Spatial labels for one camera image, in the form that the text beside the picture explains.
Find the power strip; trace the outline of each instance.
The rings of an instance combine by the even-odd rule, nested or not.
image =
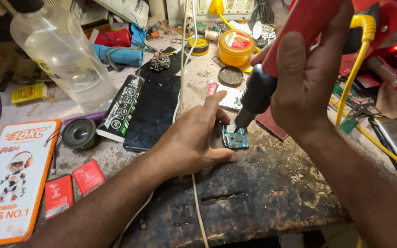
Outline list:
[[[183,23],[185,10],[185,0],[166,0],[168,10],[168,21],[171,27]],[[201,21],[221,21],[215,14],[209,14],[208,9],[212,0],[195,0],[196,3],[196,20]],[[255,0],[223,0],[224,12],[223,16],[228,20],[239,20],[245,18],[251,19],[252,10],[254,9]],[[188,17],[192,17],[192,9],[190,9]]]

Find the yellow matchbox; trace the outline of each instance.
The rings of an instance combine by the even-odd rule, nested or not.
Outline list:
[[[48,88],[43,82],[14,89],[11,94],[11,103],[17,107],[47,101]]]

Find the small round speaker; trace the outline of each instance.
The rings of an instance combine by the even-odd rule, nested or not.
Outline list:
[[[95,148],[100,139],[100,136],[96,134],[96,124],[87,118],[71,121],[62,132],[63,145],[78,151]]]

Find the black smartphone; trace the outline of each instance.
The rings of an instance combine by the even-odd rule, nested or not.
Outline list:
[[[179,92],[179,76],[148,74],[125,134],[125,149],[146,151],[159,141],[173,124]]]

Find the soldering iron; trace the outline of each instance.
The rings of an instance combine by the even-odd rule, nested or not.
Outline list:
[[[243,107],[234,120],[236,132],[239,128],[247,128],[255,116],[264,113],[270,105],[278,83],[277,51],[281,38],[288,32],[297,31],[303,35],[308,51],[343,2],[344,0],[298,0],[295,3],[266,58],[253,67],[246,81],[246,89],[240,99]]]

